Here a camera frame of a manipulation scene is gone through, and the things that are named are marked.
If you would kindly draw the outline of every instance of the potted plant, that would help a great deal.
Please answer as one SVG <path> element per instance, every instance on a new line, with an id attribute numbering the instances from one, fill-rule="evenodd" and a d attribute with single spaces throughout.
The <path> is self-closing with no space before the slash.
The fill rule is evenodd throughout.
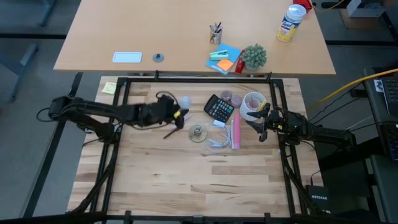
<path id="1" fill-rule="evenodd" d="M 261 45 L 255 44 L 255 46 L 246 47 L 241 58 L 247 70 L 255 71 L 266 64 L 266 54 L 267 52 Z"/>

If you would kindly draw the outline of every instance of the pen holder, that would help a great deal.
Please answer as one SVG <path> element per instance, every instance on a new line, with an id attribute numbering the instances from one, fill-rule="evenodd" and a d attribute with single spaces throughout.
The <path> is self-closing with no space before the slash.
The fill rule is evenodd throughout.
<path id="1" fill-rule="evenodd" d="M 239 112 L 246 121 L 255 121 L 257 118 L 249 116 L 248 112 L 256 112 L 266 97 L 261 93 L 251 92 L 244 96 Z"/>
<path id="2" fill-rule="evenodd" d="M 210 30 L 210 43 L 219 45 L 221 43 L 221 36 L 223 35 L 223 30 L 221 29 L 218 33 Z"/>

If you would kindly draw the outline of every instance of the orange sticky note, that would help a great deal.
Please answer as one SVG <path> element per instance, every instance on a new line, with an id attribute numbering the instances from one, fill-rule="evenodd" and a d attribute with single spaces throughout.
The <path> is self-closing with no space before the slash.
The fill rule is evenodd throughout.
<path id="1" fill-rule="evenodd" d="M 232 67 L 232 65 L 234 65 L 234 63 L 232 63 L 230 60 L 227 59 L 220 60 L 217 63 L 217 66 L 219 66 L 224 71 L 227 71 L 229 68 Z"/>

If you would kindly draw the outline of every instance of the yellow can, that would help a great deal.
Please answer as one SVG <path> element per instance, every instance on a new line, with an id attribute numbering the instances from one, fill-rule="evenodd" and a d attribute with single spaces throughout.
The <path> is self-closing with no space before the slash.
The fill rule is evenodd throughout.
<path id="1" fill-rule="evenodd" d="M 283 42 L 292 40 L 307 11 L 299 4 L 289 6 L 276 37 Z"/>

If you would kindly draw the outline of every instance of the pink highlighter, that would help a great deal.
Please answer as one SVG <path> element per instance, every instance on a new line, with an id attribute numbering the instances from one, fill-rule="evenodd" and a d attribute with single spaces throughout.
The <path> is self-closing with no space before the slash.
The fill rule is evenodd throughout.
<path id="1" fill-rule="evenodd" d="M 231 133 L 232 133 L 232 149 L 241 148 L 241 117 L 236 114 L 234 119 L 231 120 Z"/>

